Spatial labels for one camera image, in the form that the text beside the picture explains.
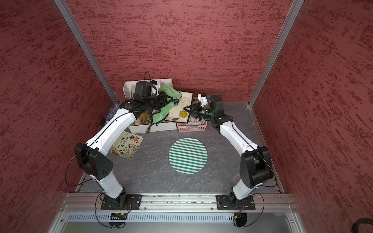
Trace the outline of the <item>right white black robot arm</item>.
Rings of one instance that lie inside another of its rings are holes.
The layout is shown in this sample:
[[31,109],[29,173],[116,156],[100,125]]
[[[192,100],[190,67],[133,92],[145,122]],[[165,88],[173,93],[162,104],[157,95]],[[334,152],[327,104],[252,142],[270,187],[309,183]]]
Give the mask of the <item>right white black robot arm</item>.
[[253,143],[238,129],[225,113],[220,95],[200,94],[197,103],[183,109],[193,118],[211,121],[241,156],[240,180],[230,190],[229,203],[235,209],[246,205],[253,191],[275,176],[269,149]]

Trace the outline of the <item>green striped round plate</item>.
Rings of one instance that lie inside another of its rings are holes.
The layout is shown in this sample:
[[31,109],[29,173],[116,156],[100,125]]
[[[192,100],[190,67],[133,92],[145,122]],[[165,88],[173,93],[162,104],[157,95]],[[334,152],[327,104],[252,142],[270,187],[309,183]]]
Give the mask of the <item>green striped round plate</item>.
[[208,161],[208,152],[200,140],[185,137],[172,144],[168,159],[177,172],[192,175],[205,167]]

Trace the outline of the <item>square floral plate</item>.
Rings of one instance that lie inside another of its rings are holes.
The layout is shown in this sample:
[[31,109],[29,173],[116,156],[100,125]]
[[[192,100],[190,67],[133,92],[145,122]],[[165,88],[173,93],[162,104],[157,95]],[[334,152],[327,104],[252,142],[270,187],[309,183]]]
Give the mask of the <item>square floral plate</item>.
[[177,106],[174,106],[166,118],[168,122],[188,123],[189,113],[184,107],[192,105],[193,93],[180,91],[181,98]]

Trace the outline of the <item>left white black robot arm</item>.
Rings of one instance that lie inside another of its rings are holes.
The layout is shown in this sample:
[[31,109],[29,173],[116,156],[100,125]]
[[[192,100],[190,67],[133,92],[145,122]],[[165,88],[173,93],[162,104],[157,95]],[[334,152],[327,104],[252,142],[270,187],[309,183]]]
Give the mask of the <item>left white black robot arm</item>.
[[110,148],[124,130],[146,111],[159,114],[166,107],[178,105],[181,93],[162,83],[139,81],[133,97],[125,100],[112,119],[89,141],[78,143],[74,148],[78,167],[101,187],[104,200],[112,207],[127,206],[126,192],[113,173],[113,162],[107,158]]

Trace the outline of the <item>green microfiber cloth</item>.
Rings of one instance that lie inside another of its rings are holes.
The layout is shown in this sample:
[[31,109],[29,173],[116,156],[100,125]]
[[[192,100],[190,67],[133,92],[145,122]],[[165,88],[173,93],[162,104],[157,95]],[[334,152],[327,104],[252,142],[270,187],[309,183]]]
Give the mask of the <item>green microfiber cloth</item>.
[[179,104],[181,93],[168,84],[161,84],[158,90],[158,96],[152,103],[152,120],[146,133],[150,132],[153,125],[162,123],[169,115],[170,110]]

